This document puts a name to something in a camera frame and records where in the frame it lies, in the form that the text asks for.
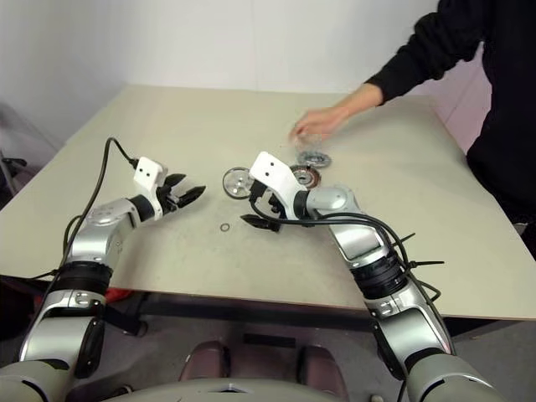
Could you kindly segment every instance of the floor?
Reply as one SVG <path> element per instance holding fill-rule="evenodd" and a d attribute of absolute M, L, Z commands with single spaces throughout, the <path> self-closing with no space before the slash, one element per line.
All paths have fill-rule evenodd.
<path fill-rule="evenodd" d="M 259 354 L 270 362 L 254 371 L 268 371 L 290 379 L 296 351 L 305 344 L 322 345 L 337 360 L 352 401 L 368 401 L 371 394 L 395 401 L 399 383 L 390 377 L 376 355 L 372 335 L 366 332 L 275 325 L 244 324 L 179 317 L 146 317 L 149 330 L 143 338 L 123 335 L 108 327 L 101 366 L 89 380 L 80 381 L 70 400 L 95 401 L 122 384 L 142 389 L 176 381 L 184 359 L 198 344 L 218 339 L 229 346 L 235 376 L 248 376 L 240 367 Z M 244 345 L 244 333 L 291 337 L 296 349 Z M 511 401 L 529 401 L 536 395 L 536 322 L 521 322 L 475 339 L 456 342 L 458 353 L 490 380 Z"/>

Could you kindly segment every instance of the beige tabletop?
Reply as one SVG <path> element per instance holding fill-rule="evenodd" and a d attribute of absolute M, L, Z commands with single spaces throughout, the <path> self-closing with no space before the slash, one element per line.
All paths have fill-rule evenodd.
<path fill-rule="evenodd" d="M 225 195 L 231 167 L 259 151 L 295 162 L 286 134 L 311 107 L 340 95 L 130 86 L 85 125 L 0 213 L 0 273 L 30 277 L 55 268 L 70 217 L 84 207 L 104 142 L 186 173 L 179 192 L 207 186 L 194 204 L 135 231 L 111 284 L 117 287 L 363 308 L 324 228 L 254 229 L 246 201 Z M 427 105 L 405 98 L 355 118 L 322 144 L 332 166 L 322 183 L 343 183 L 360 206 L 389 223 L 413 260 L 445 260 L 415 273 L 439 287 L 450 316 L 536 318 L 536 264 L 494 198 Z M 116 150 L 98 204 L 135 195 L 131 167 Z M 230 230 L 219 226 L 228 223 Z"/>

